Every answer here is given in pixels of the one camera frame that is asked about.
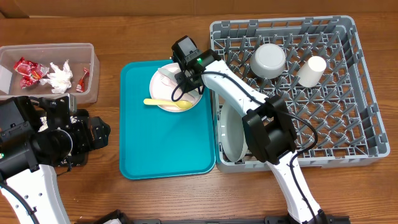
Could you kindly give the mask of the light blue plastic knife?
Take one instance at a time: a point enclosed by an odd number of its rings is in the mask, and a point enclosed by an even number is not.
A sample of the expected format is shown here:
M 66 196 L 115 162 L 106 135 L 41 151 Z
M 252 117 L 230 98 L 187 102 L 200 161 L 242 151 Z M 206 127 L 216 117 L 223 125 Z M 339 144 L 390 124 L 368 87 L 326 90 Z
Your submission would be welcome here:
M 158 71 L 165 75 L 166 77 L 168 77 L 170 80 L 172 80 L 173 82 L 175 82 L 175 74 L 170 72 L 169 70 L 167 70 L 166 68 L 158 68 Z

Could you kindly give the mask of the yellow plastic spoon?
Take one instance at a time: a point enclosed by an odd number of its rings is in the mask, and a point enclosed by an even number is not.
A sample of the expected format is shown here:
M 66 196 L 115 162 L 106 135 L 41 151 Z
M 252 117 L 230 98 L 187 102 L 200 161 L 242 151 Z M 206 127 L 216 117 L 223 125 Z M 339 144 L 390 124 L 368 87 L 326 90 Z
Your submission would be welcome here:
M 189 101 L 167 101 L 167 100 L 156 100 L 152 98 L 146 98 L 144 99 L 143 103 L 145 105 L 167 105 L 167 106 L 176 106 L 180 110 L 188 110 L 190 109 L 193 104 Z

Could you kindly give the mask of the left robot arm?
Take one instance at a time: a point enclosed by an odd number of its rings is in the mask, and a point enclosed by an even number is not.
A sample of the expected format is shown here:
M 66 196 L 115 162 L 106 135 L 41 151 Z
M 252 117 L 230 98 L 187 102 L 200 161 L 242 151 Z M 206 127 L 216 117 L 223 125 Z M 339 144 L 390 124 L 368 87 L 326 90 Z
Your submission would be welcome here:
M 69 223 L 55 168 L 71 170 L 108 145 L 111 128 L 58 98 L 17 96 L 1 102 L 1 193 L 20 223 Z

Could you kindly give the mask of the white paper cup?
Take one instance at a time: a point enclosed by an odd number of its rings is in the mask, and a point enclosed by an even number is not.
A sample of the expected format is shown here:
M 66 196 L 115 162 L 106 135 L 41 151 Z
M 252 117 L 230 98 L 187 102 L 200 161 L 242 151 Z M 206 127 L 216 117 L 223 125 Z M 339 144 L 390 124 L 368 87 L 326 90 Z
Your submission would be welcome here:
M 312 56 L 297 72 L 298 83 L 306 88 L 317 85 L 326 69 L 326 61 L 322 57 Z

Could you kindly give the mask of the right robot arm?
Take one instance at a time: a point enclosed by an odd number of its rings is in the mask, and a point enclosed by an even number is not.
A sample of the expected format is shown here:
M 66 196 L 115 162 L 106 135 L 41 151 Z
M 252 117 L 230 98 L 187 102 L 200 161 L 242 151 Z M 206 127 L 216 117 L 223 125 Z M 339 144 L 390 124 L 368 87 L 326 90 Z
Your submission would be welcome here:
M 173 51 L 183 76 L 179 86 L 205 86 L 219 94 L 242 117 L 246 144 L 253 156 L 266 163 L 282 190 L 292 223 L 325 223 L 326 215 L 312 196 L 299 166 L 303 152 L 295 143 L 293 120 L 279 96 L 268 97 L 240 79 L 213 50 Z

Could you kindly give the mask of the small grey bowl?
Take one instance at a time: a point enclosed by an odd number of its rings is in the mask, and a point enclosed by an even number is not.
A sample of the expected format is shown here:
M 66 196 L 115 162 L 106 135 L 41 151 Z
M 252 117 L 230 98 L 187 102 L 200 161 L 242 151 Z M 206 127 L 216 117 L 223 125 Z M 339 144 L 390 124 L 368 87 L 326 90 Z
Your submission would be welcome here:
M 261 78 L 273 79 L 285 68 L 285 53 L 276 44 L 261 45 L 250 58 L 250 68 Z

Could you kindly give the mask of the white napkin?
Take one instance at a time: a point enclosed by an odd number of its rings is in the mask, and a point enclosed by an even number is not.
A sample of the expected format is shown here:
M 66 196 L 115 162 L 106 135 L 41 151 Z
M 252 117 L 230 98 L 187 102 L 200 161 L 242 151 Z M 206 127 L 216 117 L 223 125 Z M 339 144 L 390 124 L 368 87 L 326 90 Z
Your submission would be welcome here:
M 63 69 L 61 70 L 57 65 L 51 62 L 50 66 L 53 73 L 48 73 L 45 78 L 39 80 L 39 83 L 41 85 L 51 85 L 51 91 L 54 94 L 64 94 L 72 87 L 71 79 L 73 74 L 68 63 L 69 60 L 66 60 L 63 64 Z

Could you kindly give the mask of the small red sauce packet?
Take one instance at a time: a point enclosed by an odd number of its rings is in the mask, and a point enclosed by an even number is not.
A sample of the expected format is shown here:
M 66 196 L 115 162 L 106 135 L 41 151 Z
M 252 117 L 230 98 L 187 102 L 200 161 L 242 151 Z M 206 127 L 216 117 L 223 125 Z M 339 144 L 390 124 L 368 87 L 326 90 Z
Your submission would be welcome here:
M 89 71 L 86 67 L 83 68 L 83 71 L 84 71 L 84 74 L 83 74 L 83 76 L 79 79 L 78 84 L 77 84 L 77 86 L 76 86 L 76 91 L 79 92 L 79 93 L 85 92 L 85 90 L 86 90 L 86 88 L 85 88 L 85 81 L 86 81 L 86 79 L 88 79 L 89 76 L 90 76 L 90 71 Z

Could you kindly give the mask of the large red snack wrapper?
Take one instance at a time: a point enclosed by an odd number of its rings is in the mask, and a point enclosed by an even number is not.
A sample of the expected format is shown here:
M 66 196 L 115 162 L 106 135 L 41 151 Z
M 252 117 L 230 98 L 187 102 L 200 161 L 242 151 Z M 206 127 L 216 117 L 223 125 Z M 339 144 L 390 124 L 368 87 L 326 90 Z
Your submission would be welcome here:
M 22 75 L 19 86 L 23 89 L 36 84 L 48 74 L 50 69 L 40 63 L 32 62 L 21 57 L 19 61 L 15 63 L 14 70 Z

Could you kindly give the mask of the grey round plate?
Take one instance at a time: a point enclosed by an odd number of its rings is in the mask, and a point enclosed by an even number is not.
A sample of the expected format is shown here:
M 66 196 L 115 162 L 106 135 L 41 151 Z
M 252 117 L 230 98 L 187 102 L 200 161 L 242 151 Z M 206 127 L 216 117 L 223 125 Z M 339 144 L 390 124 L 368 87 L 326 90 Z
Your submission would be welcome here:
M 220 115 L 221 143 L 226 157 L 238 162 L 248 151 L 240 114 L 227 102 L 223 104 Z

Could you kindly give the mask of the white plastic fork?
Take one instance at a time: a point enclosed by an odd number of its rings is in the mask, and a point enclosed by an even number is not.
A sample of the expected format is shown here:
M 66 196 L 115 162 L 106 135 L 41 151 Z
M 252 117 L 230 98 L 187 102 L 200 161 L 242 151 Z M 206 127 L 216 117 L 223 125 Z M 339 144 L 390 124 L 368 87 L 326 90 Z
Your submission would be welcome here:
M 168 77 L 161 77 L 161 82 L 164 85 L 169 86 L 171 88 L 175 88 L 177 86 L 177 84 L 175 82 L 173 82 L 172 80 L 170 80 Z

